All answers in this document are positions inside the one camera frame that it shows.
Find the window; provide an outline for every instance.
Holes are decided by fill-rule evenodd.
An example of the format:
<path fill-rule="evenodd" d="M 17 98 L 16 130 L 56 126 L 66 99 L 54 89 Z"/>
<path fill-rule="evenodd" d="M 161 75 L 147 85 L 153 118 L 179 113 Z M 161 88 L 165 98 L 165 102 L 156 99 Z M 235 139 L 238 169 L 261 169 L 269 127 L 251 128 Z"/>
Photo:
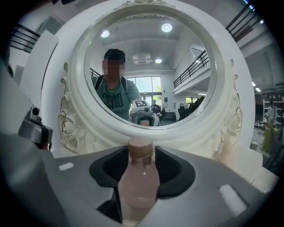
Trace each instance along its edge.
<path fill-rule="evenodd" d="M 185 98 L 185 100 L 186 100 L 185 102 L 186 102 L 186 103 L 189 103 L 189 104 L 190 104 L 190 103 L 195 103 L 195 102 L 197 101 L 197 99 L 198 99 L 198 98 L 186 97 L 186 98 Z"/>
<path fill-rule="evenodd" d="M 160 76 L 127 78 L 136 84 L 142 100 L 152 105 L 153 100 L 163 108 L 162 82 Z"/>
<path fill-rule="evenodd" d="M 152 77 L 153 92 L 162 92 L 161 77 Z"/>
<path fill-rule="evenodd" d="M 186 102 L 186 103 L 192 103 L 192 98 L 186 97 L 186 98 L 185 98 L 185 102 Z"/>
<path fill-rule="evenodd" d="M 136 86 L 141 92 L 153 92 L 152 91 L 152 78 L 151 77 L 136 77 Z"/>

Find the man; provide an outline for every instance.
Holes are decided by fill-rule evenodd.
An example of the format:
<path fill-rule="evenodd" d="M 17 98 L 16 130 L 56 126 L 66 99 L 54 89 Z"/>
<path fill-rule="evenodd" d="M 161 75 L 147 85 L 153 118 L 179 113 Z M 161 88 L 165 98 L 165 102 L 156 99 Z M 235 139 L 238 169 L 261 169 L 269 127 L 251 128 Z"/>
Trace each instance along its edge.
<path fill-rule="evenodd" d="M 277 119 L 277 108 L 274 106 L 273 101 L 271 100 L 269 103 L 268 114 L 267 114 L 268 124 L 275 126 L 276 119 Z"/>
<path fill-rule="evenodd" d="M 156 100 L 153 100 L 153 104 L 151 106 L 151 111 L 153 111 L 155 114 L 161 112 L 161 107 L 156 104 Z"/>
<path fill-rule="evenodd" d="M 136 85 L 126 80 L 125 54 L 119 49 L 109 49 L 103 60 L 104 75 L 93 78 L 93 85 L 103 103 L 116 115 L 129 121 L 129 109 L 135 100 L 141 100 Z"/>

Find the plastic bottle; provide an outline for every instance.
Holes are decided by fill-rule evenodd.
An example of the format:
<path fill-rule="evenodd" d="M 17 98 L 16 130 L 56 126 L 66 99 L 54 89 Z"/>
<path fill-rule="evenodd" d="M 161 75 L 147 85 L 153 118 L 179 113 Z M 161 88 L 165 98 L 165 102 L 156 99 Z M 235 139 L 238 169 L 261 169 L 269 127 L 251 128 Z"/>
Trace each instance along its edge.
<path fill-rule="evenodd" d="M 156 201 L 160 186 L 159 174 L 152 161 L 153 142 L 146 137 L 128 141 L 131 161 L 128 163 L 119 184 L 119 196 L 129 207 L 151 208 Z"/>

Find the decorative carving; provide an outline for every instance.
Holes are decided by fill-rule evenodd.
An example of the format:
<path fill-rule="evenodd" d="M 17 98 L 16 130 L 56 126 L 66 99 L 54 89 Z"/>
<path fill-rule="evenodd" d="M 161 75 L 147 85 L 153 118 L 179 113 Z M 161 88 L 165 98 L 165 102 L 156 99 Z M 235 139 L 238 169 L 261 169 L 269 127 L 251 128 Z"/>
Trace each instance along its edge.
<path fill-rule="evenodd" d="M 114 10 L 125 8 L 125 7 L 131 6 L 131 5 L 139 5 L 139 4 L 156 4 L 156 5 L 165 5 L 165 6 L 176 8 L 175 6 L 168 4 L 163 0 L 134 0 L 133 2 L 127 0 L 122 5 L 114 8 Z"/>
<path fill-rule="evenodd" d="M 74 111 L 68 91 L 68 79 L 61 82 L 65 85 L 64 96 L 61 99 L 60 115 L 58 117 L 59 130 L 64 147 L 76 154 L 86 154 L 101 150 L 102 144 L 83 126 L 80 118 Z"/>
<path fill-rule="evenodd" d="M 141 14 L 128 16 L 126 17 L 126 19 L 137 18 L 137 17 L 165 17 L 165 16 L 156 13 L 141 13 Z"/>
<path fill-rule="evenodd" d="M 235 80 L 238 79 L 238 76 L 233 75 L 232 77 L 232 100 L 223 124 L 203 145 L 206 149 L 211 149 L 213 158 L 216 158 L 223 164 L 227 164 L 229 161 L 229 154 L 239 139 L 243 120 L 240 97 L 235 86 Z"/>

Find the bottle holder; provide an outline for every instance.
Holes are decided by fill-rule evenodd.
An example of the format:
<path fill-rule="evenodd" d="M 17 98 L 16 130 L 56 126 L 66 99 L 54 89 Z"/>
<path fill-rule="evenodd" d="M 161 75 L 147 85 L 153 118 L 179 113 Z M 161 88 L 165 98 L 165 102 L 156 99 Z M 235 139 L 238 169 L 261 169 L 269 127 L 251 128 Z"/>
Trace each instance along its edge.
<path fill-rule="evenodd" d="M 161 147 L 156 146 L 155 152 L 155 164 L 160 178 L 156 199 L 168 199 L 182 194 L 194 182 L 193 166 Z M 89 168 L 90 175 L 101 187 L 113 188 L 115 192 L 112 200 L 105 202 L 98 210 L 120 223 L 122 215 L 118 183 L 127 168 L 128 160 L 128 147 L 124 146 L 94 161 Z"/>

